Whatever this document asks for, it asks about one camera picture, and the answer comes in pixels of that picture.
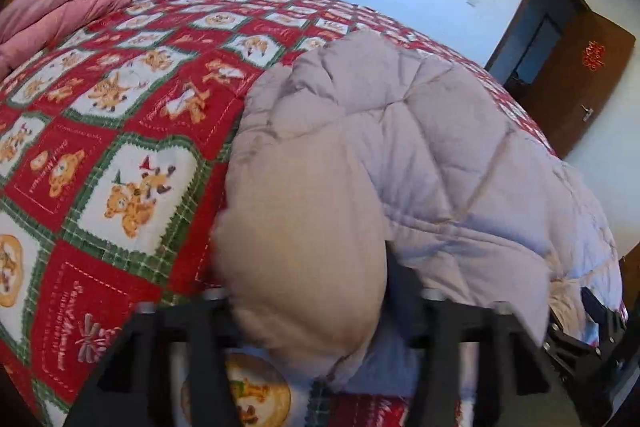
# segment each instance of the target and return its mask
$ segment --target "wooden door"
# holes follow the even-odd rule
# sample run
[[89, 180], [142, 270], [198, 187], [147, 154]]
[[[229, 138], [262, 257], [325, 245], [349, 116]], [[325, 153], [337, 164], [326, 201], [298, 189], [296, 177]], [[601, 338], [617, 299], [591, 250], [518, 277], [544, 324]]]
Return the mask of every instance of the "wooden door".
[[634, 308], [636, 297], [640, 295], [640, 245], [620, 259], [622, 272], [622, 298], [626, 309]]
[[631, 33], [591, 11], [564, 29], [520, 102], [561, 158], [599, 115], [635, 42]]

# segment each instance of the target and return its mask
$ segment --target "gray down comforter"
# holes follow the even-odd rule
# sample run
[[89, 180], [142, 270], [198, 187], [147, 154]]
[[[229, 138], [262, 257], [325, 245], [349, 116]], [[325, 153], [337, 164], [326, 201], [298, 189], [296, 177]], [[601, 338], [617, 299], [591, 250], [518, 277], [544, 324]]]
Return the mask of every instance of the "gray down comforter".
[[[426, 287], [508, 301], [542, 343], [551, 307], [589, 329], [588, 286], [622, 283], [603, 211], [574, 168], [495, 106], [472, 73], [356, 32], [276, 66], [249, 93], [214, 232], [254, 340], [358, 393], [411, 394], [416, 353], [380, 317], [383, 239]], [[473, 349], [465, 381], [473, 387]]]

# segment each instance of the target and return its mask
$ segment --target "christmas bedspread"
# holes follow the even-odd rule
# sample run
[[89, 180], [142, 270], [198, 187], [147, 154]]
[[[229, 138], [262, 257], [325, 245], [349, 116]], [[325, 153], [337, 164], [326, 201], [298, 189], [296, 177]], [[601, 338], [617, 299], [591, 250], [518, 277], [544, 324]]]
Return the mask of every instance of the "christmas bedspread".
[[[478, 65], [338, 0], [135, 0], [0, 84], [0, 362], [46, 425], [62, 425], [137, 302], [216, 285], [209, 229], [252, 83], [364, 29], [463, 64], [549, 147]], [[270, 390], [287, 380], [270, 362], [233, 360], [247, 425], [397, 426], [406, 410], [402, 398], [331, 396], [318, 383], [287, 395]]]

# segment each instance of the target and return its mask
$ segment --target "metal bolt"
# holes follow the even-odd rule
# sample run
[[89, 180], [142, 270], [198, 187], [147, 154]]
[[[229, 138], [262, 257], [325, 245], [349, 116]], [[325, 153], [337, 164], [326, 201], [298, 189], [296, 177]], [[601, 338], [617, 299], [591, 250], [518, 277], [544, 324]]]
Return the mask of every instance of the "metal bolt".
[[153, 302], [139, 302], [136, 304], [136, 313], [150, 315], [156, 313], [156, 305]]
[[513, 315], [513, 307], [508, 302], [494, 302], [494, 311], [498, 315]]
[[444, 301], [444, 293], [436, 288], [425, 288], [420, 295], [428, 301]]
[[202, 298], [206, 301], [222, 301], [222, 299], [226, 299], [228, 295], [229, 293], [226, 291], [226, 288], [210, 288], [204, 290]]

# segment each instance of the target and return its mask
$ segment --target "door handle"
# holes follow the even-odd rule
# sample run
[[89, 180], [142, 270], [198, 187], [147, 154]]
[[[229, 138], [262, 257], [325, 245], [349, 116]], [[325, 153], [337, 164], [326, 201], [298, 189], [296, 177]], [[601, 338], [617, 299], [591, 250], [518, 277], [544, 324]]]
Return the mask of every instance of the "door handle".
[[580, 104], [580, 107], [584, 109], [584, 116], [582, 117], [582, 121], [586, 122], [591, 118], [591, 115], [593, 114], [593, 108], [586, 108], [584, 107], [582, 104]]

